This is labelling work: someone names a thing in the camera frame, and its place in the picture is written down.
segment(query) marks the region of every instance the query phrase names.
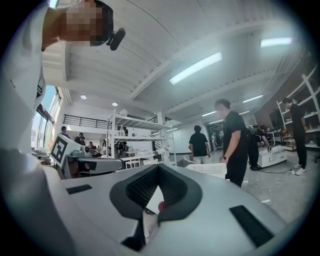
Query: white pants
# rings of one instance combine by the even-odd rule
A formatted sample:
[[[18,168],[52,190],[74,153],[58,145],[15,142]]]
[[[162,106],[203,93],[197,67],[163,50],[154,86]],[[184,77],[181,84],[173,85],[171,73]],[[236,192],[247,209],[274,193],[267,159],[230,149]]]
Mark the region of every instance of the white pants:
[[[197,165],[200,165],[200,164],[211,164],[210,158],[207,155],[205,155],[205,156],[195,156],[193,158],[193,160],[195,161],[195,163]]]

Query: red object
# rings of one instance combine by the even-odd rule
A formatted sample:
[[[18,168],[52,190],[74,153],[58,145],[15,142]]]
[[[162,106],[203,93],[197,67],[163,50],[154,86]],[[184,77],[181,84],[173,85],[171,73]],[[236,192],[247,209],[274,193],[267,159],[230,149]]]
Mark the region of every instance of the red object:
[[[161,202],[158,204],[158,210],[159,210],[159,212],[162,212],[164,209],[165,209],[165,202],[164,202],[164,201],[161,201]]]

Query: black pants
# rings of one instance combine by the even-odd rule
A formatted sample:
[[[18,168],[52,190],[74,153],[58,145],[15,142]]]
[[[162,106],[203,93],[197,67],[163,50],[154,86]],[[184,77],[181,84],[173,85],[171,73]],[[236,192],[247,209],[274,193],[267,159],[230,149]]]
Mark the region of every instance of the black pants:
[[[307,164],[307,149],[306,149],[306,141],[304,136],[296,137],[295,140],[295,146],[296,146],[296,152],[299,157],[299,165],[304,169],[306,168]]]
[[[248,162],[248,154],[243,154],[241,157],[230,158],[228,164],[226,165],[227,173],[225,175],[226,179],[230,179],[230,181],[241,188],[241,184],[244,181],[244,177],[246,174]]]
[[[248,156],[250,165],[252,167],[257,167],[259,159],[259,148],[256,142],[248,143]]]

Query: white basket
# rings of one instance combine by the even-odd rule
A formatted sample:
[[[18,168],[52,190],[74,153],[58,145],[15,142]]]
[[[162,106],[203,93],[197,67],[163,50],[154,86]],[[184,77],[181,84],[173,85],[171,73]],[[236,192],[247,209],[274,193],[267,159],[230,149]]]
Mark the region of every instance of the white basket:
[[[143,160],[143,165],[154,165],[158,163],[158,159],[153,160]]]
[[[186,168],[222,179],[225,179],[227,174],[227,165],[225,163],[189,164]]]

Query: black hair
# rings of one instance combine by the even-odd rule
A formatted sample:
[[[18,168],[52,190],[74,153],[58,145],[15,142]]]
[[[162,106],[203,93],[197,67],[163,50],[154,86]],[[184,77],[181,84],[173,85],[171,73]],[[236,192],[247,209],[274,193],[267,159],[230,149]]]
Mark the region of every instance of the black hair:
[[[200,127],[199,125],[196,125],[196,126],[194,127],[194,131],[195,131],[196,133],[200,133],[201,127]]]
[[[289,98],[283,98],[282,103],[283,103],[283,104],[286,104],[286,103],[292,103],[292,99],[289,99]]]
[[[112,36],[114,31],[114,11],[102,1],[94,0],[94,3],[97,8],[102,8],[102,35],[97,36],[94,41],[90,41],[90,45],[100,46]]]
[[[230,109],[230,101],[224,98],[218,99],[215,103],[214,103],[214,107],[216,108],[217,105],[224,105],[228,110]]]

